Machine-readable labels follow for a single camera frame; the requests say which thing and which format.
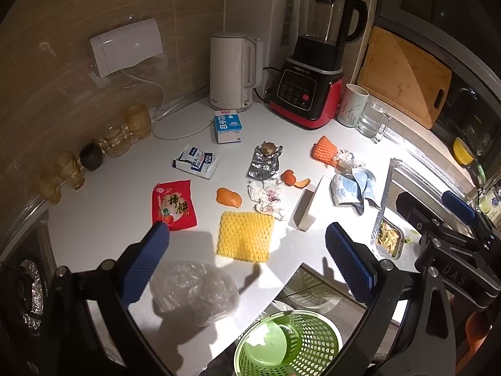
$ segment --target wooden cutting board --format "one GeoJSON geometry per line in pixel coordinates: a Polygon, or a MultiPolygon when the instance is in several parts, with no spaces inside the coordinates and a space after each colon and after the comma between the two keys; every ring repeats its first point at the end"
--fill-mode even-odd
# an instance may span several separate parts
{"type": "Polygon", "coordinates": [[[452,72],[428,52],[374,27],[357,84],[430,129],[442,110],[452,72]]]}

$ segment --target aluminum foil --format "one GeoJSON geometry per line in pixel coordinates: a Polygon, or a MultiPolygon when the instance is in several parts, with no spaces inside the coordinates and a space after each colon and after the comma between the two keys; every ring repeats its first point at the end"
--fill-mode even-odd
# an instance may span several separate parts
{"type": "Polygon", "coordinates": [[[279,156],[283,147],[279,146],[271,155],[264,155],[261,151],[261,146],[258,145],[254,149],[254,156],[250,163],[247,175],[259,181],[270,179],[279,171],[279,156]]]}
{"type": "MultiPolygon", "coordinates": [[[[21,266],[26,269],[28,275],[33,279],[32,285],[32,313],[42,315],[44,312],[44,294],[42,288],[42,279],[40,278],[40,273],[38,272],[37,265],[31,260],[23,260],[21,266]]],[[[38,329],[40,326],[40,320],[38,318],[33,318],[30,313],[23,312],[22,317],[24,323],[31,329],[38,329]]]]}

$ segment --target plastic container with food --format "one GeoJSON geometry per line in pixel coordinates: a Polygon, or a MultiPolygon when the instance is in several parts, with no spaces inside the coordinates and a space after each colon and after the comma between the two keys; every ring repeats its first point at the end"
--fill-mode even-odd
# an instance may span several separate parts
{"type": "Polygon", "coordinates": [[[378,250],[386,253],[391,258],[399,258],[404,246],[404,234],[402,230],[383,217],[379,233],[376,237],[376,246],[378,250]]]}

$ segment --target blue and white cloth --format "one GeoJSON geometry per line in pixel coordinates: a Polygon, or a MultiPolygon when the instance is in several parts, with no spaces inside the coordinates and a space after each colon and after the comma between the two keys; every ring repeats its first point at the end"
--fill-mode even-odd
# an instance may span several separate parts
{"type": "Polygon", "coordinates": [[[362,215],[365,203],[380,209],[374,195],[376,178],[367,168],[353,168],[352,175],[337,174],[331,181],[332,199],[336,206],[352,204],[362,215]]]}

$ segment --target red packet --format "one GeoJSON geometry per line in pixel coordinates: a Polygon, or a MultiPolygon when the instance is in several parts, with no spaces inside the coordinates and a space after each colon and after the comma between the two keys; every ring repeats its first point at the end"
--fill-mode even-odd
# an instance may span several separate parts
{"type": "Polygon", "coordinates": [[[153,188],[151,205],[153,223],[165,222],[171,231],[196,226],[190,182],[187,180],[156,184],[153,188]]]}

